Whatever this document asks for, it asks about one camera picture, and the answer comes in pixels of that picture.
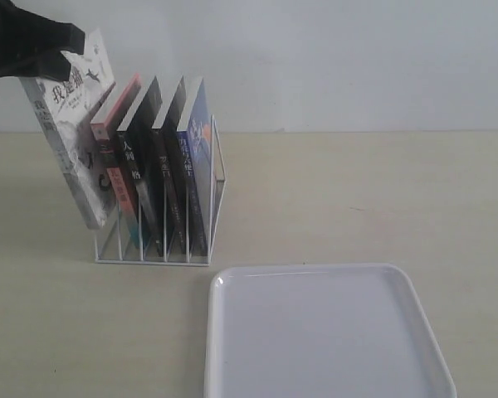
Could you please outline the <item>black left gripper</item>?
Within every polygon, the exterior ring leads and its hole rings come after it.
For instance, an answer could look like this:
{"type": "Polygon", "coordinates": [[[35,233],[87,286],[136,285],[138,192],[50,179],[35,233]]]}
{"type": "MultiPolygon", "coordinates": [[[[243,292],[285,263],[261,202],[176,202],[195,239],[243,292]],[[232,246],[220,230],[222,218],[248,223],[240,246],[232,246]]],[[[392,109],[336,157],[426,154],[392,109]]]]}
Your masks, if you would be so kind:
{"type": "Polygon", "coordinates": [[[82,56],[85,38],[85,32],[73,23],[53,21],[0,1],[0,78],[68,81],[71,63],[61,51],[82,56]]]}

